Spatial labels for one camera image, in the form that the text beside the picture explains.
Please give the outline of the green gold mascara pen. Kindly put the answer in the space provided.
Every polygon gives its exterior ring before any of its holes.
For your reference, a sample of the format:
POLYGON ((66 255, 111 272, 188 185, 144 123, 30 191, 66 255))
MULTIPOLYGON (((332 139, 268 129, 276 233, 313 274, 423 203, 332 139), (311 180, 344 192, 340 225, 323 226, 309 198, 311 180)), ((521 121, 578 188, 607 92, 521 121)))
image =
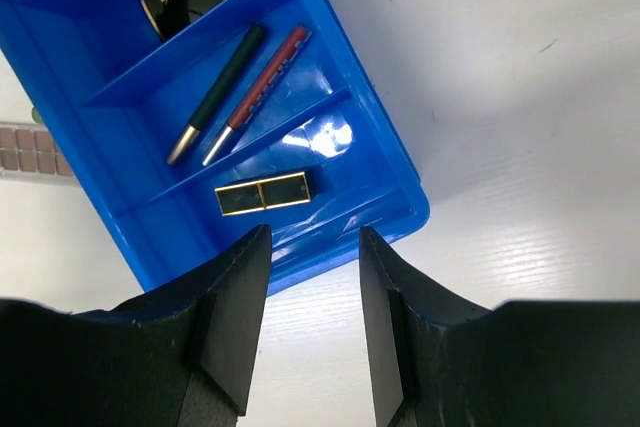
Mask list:
POLYGON ((168 165, 175 165, 192 147, 200 133, 211 122, 232 87, 254 58, 267 35, 267 30, 253 24, 224 65, 212 86, 189 118, 184 131, 167 156, 168 165))

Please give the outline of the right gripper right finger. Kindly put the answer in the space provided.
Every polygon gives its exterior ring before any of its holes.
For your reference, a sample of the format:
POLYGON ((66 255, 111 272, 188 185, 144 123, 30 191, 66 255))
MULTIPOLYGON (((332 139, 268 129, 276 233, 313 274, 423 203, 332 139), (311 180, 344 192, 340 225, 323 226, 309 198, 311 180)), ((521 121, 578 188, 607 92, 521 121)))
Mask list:
POLYGON ((419 398, 410 326, 447 329, 489 310, 413 267, 372 227, 360 229, 359 278, 376 424, 409 426, 419 398))

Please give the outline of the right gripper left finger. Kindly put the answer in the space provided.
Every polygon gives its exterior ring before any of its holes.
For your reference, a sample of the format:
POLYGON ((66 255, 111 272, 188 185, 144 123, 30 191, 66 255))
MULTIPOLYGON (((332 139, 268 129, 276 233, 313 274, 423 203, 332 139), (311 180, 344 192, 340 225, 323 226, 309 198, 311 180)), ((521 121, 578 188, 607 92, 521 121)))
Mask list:
POLYGON ((100 426, 234 426, 248 406, 271 271, 260 225, 225 252, 81 322, 73 374, 100 426))

